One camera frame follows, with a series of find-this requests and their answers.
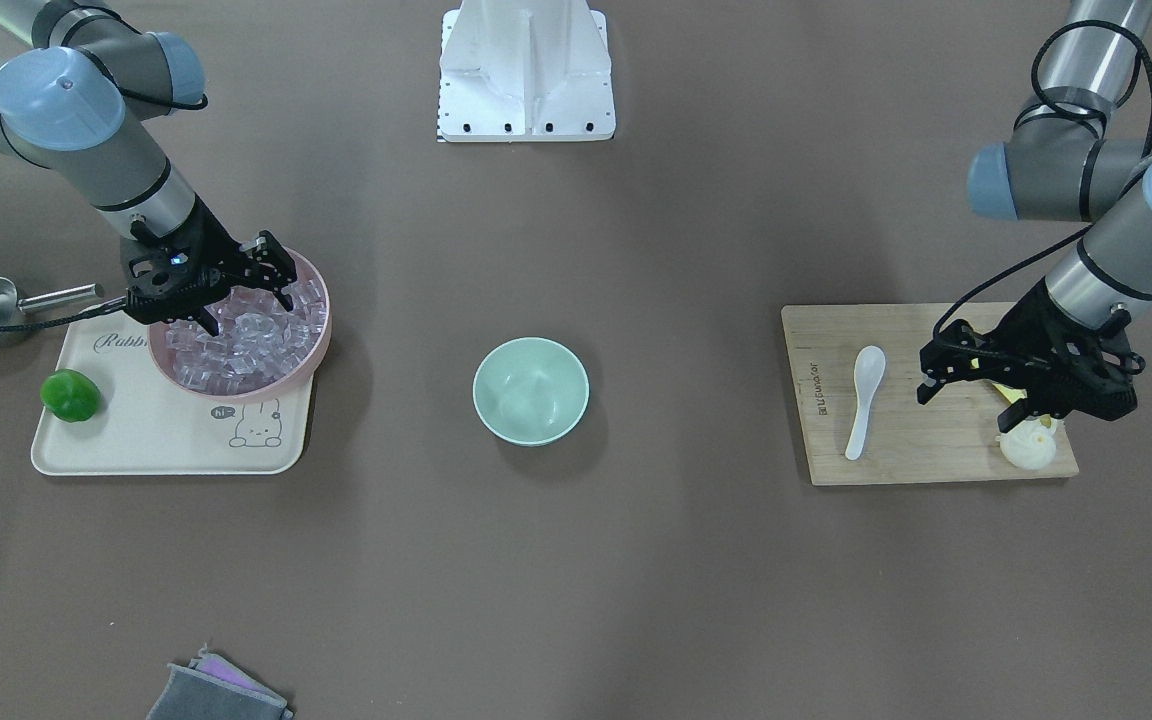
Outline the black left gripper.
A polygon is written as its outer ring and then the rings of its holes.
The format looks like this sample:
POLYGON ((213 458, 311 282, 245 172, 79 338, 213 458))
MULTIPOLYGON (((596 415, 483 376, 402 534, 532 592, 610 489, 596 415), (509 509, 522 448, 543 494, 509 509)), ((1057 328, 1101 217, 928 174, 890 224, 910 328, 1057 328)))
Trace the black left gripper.
POLYGON ((1064 419, 1087 414, 1117 420, 1137 409, 1134 377, 1146 366, 1126 338, 1132 320, 1119 304, 1111 306, 1105 323, 1083 327, 1051 300, 1043 283, 1026 291, 987 333, 977 332, 965 319, 943 316, 919 353, 923 373, 916 401, 927 406, 946 384, 988 378, 1025 391, 996 415, 1000 433, 1043 415, 1064 419), (975 356, 1001 354, 1010 354, 1011 361, 972 369, 975 356))

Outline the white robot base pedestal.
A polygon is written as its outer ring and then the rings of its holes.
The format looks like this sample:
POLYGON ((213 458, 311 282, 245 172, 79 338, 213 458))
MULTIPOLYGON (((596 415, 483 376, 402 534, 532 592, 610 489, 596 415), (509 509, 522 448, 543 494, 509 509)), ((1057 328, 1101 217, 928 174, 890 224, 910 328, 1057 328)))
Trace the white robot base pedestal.
POLYGON ((435 137, 609 141, 608 23, 585 1, 462 1, 440 22, 435 137))

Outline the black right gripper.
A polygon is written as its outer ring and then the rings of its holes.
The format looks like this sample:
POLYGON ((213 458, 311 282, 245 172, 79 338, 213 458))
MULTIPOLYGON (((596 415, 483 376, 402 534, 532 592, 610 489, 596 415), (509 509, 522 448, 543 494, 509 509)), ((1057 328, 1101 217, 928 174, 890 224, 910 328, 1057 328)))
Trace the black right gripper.
POLYGON ((152 232, 145 217, 134 214, 129 233, 122 240, 123 311, 137 323, 188 320, 218 338, 219 320, 210 306, 227 300, 234 287, 270 291, 287 313, 294 310, 296 264, 271 232, 238 243, 205 202, 196 200, 174 232, 152 232))

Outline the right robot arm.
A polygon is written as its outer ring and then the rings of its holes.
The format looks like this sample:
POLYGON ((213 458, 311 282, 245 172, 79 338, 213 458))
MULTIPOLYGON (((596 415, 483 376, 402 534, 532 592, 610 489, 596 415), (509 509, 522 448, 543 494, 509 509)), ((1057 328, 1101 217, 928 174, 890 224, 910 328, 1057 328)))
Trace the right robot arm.
POLYGON ((233 288, 285 310, 297 281, 273 233, 230 237, 145 122, 209 105, 200 59, 182 37, 142 32, 101 1, 0 1, 0 28, 28 45, 0 61, 0 154, 54 170, 119 234, 126 293, 79 320, 198 323, 233 288))

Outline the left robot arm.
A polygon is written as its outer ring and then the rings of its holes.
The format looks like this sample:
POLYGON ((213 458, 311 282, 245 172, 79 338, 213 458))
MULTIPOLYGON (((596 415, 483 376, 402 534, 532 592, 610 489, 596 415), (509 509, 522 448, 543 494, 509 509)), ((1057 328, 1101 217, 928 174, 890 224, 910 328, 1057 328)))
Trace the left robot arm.
POLYGON ((1137 407, 1146 363, 1126 328, 1152 306, 1152 124, 1137 141, 1106 129, 1140 77, 1152 104, 1151 17, 1152 1, 1074 1, 1030 65, 1032 94, 1010 141, 975 156, 973 213, 1082 228, 996 328, 975 331, 952 311, 937 320, 919 355, 919 404, 952 382, 1021 389, 998 415, 1002 432, 1043 415, 1116 420, 1137 407))

